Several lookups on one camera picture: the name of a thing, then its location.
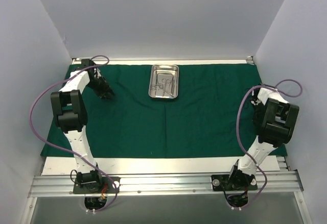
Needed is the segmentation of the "green surgical cloth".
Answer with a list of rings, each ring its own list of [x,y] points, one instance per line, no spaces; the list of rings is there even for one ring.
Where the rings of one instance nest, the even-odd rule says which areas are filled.
[[[82,97],[86,133],[96,158],[235,157],[237,113],[246,91],[261,82],[250,64],[182,65],[178,97],[148,94],[151,66],[109,65],[101,74],[115,98],[100,99],[86,88]],[[244,148],[255,139],[250,103],[243,106],[240,138]]]

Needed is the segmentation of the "steel forceps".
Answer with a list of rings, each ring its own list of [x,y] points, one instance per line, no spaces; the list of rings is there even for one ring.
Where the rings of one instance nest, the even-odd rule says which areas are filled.
[[[159,83],[159,84],[155,84],[155,85],[151,85],[150,86],[150,90],[163,90],[164,88],[164,85],[162,83]]]

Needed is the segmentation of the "steel surgical scissors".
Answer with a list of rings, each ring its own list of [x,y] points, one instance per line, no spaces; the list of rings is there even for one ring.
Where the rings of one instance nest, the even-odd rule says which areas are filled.
[[[163,82],[163,94],[167,93],[169,96],[173,96],[173,94],[171,92],[166,91],[166,87],[168,84],[171,83],[170,79],[162,79]]]

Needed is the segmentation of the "steel instrument tray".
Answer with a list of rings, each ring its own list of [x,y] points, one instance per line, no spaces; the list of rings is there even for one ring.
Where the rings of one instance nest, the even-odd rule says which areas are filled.
[[[169,96],[167,93],[164,94],[163,90],[150,90],[151,85],[162,83],[162,79],[170,79],[172,75],[175,75],[175,97]],[[168,65],[168,64],[155,64],[151,67],[150,75],[150,84],[149,84],[149,96],[151,98],[160,98],[160,99],[175,99],[178,97],[179,89],[179,67],[177,65]],[[170,84],[167,85],[166,91],[170,92]]]

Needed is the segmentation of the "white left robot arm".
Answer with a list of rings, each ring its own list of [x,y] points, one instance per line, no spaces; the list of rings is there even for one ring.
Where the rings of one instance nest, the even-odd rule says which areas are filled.
[[[93,59],[81,60],[81,66],[71,72],[69,80],[57,92],[51,93],[54,122],[67,138],[77,169],[75,184],[91,193],[99,192],[104,180],[91,153],[86,135],[88,116],[82,93],[88,87],[100,99],[113,99],[114,91],[101,75]]]

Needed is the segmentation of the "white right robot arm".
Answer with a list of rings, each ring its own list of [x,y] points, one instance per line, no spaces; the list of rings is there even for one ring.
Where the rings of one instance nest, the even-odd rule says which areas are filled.
[[[240,118],[243,105],[251,95],[251,104],[254,107],[253,124],[256,131],[255,140],[248,150],[244,148],[240,138]],[[236,123],[237,141],[245,155],[236,161],[227,184],[237,190],[250,186],[256,171],[266,157],[289,143],[292,138],[299,114],[299,106],[286,101],[278,89],[258,85],[252,87],[242,99]]]

